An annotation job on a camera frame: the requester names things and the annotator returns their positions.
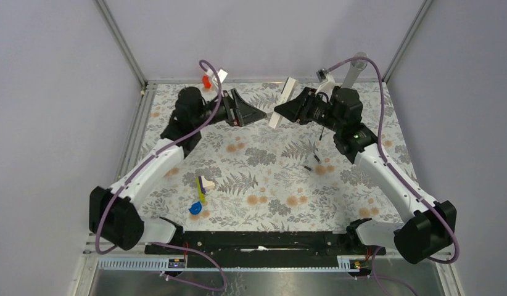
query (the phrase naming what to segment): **red object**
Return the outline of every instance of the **red object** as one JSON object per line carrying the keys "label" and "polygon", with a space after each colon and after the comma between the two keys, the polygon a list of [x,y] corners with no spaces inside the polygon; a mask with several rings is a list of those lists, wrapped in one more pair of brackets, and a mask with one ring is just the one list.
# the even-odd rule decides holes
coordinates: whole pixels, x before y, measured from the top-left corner
{"label": "red object", "polygon": [[203,76],[203,84],[205,86],[205,88],[212,88],[212,84],[210,83],[210,78],[208,76]]}

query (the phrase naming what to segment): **yellow marker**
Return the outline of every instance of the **yellow marker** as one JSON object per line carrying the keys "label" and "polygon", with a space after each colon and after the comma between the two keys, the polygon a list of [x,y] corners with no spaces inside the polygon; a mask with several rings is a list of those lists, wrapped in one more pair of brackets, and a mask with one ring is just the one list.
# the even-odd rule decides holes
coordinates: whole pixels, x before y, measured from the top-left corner
{"label": "yellow marker", "polygon": [[202,204],[204,204],[204,202],[205,202],[205,199],[204,199],[204,193],[203,193],[203,191],[202,191],[202,189],[201,189],[201,183],[199,182],[199,179],[198,179],[198,178],[196,179],[196,182],[197,182],[197,191],[198,191],[198,193],[199,193],[199,201],[200,201]]}

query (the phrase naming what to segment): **table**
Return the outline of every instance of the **table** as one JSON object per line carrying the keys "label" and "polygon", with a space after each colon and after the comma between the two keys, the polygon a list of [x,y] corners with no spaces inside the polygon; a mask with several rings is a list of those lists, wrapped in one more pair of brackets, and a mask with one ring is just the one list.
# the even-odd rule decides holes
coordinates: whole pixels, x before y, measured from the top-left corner
{"label": "table", "polygon": [[[187,86],[159,84],[147,123],[140,156],[159,139],[174,109],[177,94]],[[294,97],[304,86],[302,83]],[[278,129],[268,120],[282,91],[282,83],[225,83],[268,116],[236,128],[218,123],[202,130],[202,140],[190,155],[170,170],[140,209],[147,217],[163,216],[191,231],[342,231],[349,222],[371,217],[398,223],[400,217],[368,175],[341,155],[332,131],[310,123],[283,119]],[[377,133],[380,100],[377,83],[356,83],[364,104],[363,122]],[[389,155],[416,181],[410,157],[385,87],[382,143]],[[202,91],[209,100],[215,91]],[[321,163],[314,158],[317,154]],[[304,165],[313,169],[308,171]],[[196,178],[203,175],[216,188],[198,215],[188,212],[198,201]]]}

